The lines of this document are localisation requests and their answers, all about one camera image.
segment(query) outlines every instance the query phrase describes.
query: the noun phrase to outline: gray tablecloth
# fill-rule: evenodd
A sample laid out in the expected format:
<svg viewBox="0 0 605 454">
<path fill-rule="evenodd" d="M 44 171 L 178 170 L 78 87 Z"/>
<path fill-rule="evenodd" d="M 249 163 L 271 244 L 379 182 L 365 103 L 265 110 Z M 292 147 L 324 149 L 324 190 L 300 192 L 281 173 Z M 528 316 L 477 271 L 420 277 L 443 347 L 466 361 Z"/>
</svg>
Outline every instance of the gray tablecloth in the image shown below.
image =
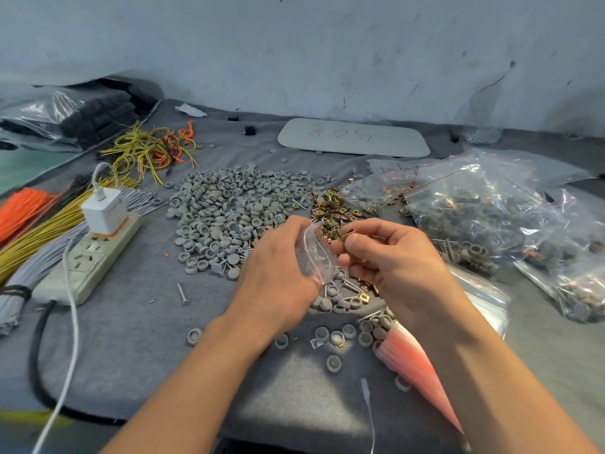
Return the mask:
<svg viewBox="0 0 605 454">
<path fill-rule="evenodd" d="M 185 128 L 188 118 L 174 111 L 177 104 L 163 102 L 147 126 Z M 193 120 L 195 139 L 206 144 L 194 155 L 201 169 L 244 165 L 250 160 L 265 170 L 306 169 L 344 181 L 354 165 L 365 169 L 370 158 L 317 156 L 282 148 L 276 138 L 288 117 L 239 113 L 239 122 L 229 122 L 228 112 L 204 110 L 208 118 Z M 244 136 L 245 124 L 254 124 L 257 135 Z M 461 143 L 450 141 L 445 126 L 405 125 L 421 131 L 433 157 L 462 151 Z M 207 148 L 208 144 L 216 147 Z M 595 172 L 605 171 L 602 140 L 570 143 L 558 136 L 509 131 L 500 146 L 541 152 Z M 270 153 L 272 148 L 277 152 Z M 94 162 L 92 155 L 85 156 L 54 172 L 41 185 L 59 191 L 73 174 L 90 171 Z M 178 165 L 170 180 L 180 182 L 187 172 L 197 169 L 187 163 Z M 602 190 L 600 180 L 592 182 L 591 188 Z M 169 190 L 153 184 L 151 176 L 144 184 L 161 197 L 170 196 Z M 186 275 L 176 260 L 175 228 L 175 221 L 167 220 L 164 211 L 149 215 L 91 298 L 78 309 L 80 354 L 66 405 L 100 416 L 131 417 L 189 353 L 187 331 L 204 328 L 225 311 L 233 283 L 209 272 Z M 605 447 L 605 326 L 565 320 L 522 276 L 508 272 L 504 278 L 514 298 L 506 341 L 587 434 Z M 177 282 L 191 300 L 188 306 L 181 306 Z M 0 340 L 0 407 L 36 406 L 26 382 L 26 355 L 39 316 L 34 308 L 33 303 L 27 305 L 21 325 Z M 312 349 L 309 340 L 314 329 L 322 324 L 339 328 L 351 321 L 352 315 L 307 315 L 291 332 L 291 338 L 298 338 L 291 347 L 285 351 L 269 347 L 247 375 L 222 434 L 309 452 L 367 453 L 372 437 L 360 388 L 360 378 L 366 377 L 372 392 L 376 452 L 462 451 L 461 435 L 416 391 L 396 389 L 394 374 L 372 350 L 347 344 L 338 352 L 343 358 L 340 373 L 326 372 L 325 360 L 332 349 Z M 43 381 L 54 396 L 61 390 L 71 350 L 70 315 L 59 310 L 49 319 L 39 360 Z"/>
</svg>

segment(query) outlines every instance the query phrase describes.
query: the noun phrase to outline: hand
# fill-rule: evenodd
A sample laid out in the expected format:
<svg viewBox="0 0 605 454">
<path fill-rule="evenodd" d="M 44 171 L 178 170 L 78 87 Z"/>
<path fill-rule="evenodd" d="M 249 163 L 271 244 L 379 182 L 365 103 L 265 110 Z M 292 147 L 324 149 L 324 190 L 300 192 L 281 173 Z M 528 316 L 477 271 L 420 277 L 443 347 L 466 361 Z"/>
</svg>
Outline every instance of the hand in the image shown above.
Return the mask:
<svg viewBox="0 0 605 454">
<path fill-rule="evenodd" d="M 408 329 L 418 314 L 450 310 L 449 303 L 470 304 L 458 282 L 428 237 L 419 229 L 371 218 L 354 221 L 341 229 L 353 230 L 344 243 L 331 250 L 349 274 L 378 287 L 397 319 Z"/>
<path fill-rule="evenodd" d="M 225 316 L 253 329 L 264 346 L 295 327 L 320 292 L 318 282 L 301 274 L 295 255 L 297 236 L 310 225 L 309 219 L 292 215 L 279 228 L 268 230 L 239 275 Z"/>
</svg>

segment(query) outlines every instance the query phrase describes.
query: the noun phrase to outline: white wall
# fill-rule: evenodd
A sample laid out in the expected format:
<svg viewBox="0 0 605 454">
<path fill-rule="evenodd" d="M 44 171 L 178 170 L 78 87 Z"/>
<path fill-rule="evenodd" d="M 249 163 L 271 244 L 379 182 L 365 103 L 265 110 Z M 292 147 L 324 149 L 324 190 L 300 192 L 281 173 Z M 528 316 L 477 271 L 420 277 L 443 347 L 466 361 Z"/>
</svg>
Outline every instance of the white wall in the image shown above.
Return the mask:
<svg viewBox="0 0 605 454">
<path fill-rule="evenodd" d="M 234 110 L 605 136 L 603 0 L 3 0 L 0 73 L 130 69 Z"/>
</svg>

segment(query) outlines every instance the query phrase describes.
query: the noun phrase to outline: fingernail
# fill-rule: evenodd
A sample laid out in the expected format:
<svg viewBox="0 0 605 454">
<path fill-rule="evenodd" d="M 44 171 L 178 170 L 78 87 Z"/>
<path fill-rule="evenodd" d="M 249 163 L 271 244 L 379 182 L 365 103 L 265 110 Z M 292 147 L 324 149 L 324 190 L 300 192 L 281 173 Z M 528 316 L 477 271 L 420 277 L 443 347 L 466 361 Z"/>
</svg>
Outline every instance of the fingernail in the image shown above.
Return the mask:
<svg viewBox="0 0 605 454">
<path fill-rule="evenodd" d="M 347 236 L 347 238 L 344 241 L 344 248 L 347 250 L 350 250 L 351 246 L 355 244 L 355 241 L 357 240 L 358 235 L 353 233 L 350 236 Z"/>
</svg>

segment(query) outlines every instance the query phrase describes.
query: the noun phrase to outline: yellow wire bundle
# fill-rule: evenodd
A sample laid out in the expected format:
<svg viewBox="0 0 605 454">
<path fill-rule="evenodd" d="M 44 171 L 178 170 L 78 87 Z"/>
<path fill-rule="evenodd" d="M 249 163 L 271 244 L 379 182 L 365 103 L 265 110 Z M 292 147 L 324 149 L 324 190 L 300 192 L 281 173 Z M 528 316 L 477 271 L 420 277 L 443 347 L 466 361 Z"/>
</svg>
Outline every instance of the yellow wire bundle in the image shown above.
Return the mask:
<svg viewBox="0 0 605 454">
<path fill-rule="evenodd" d="M 122 178 L 120 182 L 131 188 L 138 186 L 138 182 L 131 178 Z M 114 183 L 113 178 L 105 178 L 99 181 L 101 186 L 113 187 Z M 57 212 L 54 217 L 5 246 L 0 251 L 0 284 L 4 283 L 22 263 L 25 263 L 42 246 L 84 221 L 84 214 L 80 206 L 91 196 L 92 192 L 92 188 L 88 189 Z"/>
<path fill-rule="evenodd" d="M 162 137 L 156 137 L 159 132 L 164 132 Z M 185 143 L 190 143 L 191 148 L 184 147 Z M 172 149 L 184 152 L 191 160 L 191 166 L 199 166 L 193 159 L 191 152 L 198 149 L 198 144 L 193 138 L 177 137 L 174 132 L 166 127 L 153 129 L 151 132 L 141 129 L 141 123 L 136 123 L 131 127 L 131 131 L 118 137 L 111 148 L 100 151 L 103 155 L 118 154 L 118 158 L 113 163 L 116 172 L 120 175 L 127 175 L 133 167 L 139 171 L 139 181 L 143 180 L 145 171 L 151 170 L 155 184 L 164 184 L 157 174 L 157 170 L 170 166 L 172 163 L 172 154 L 168 151 Z"/>
</svg>

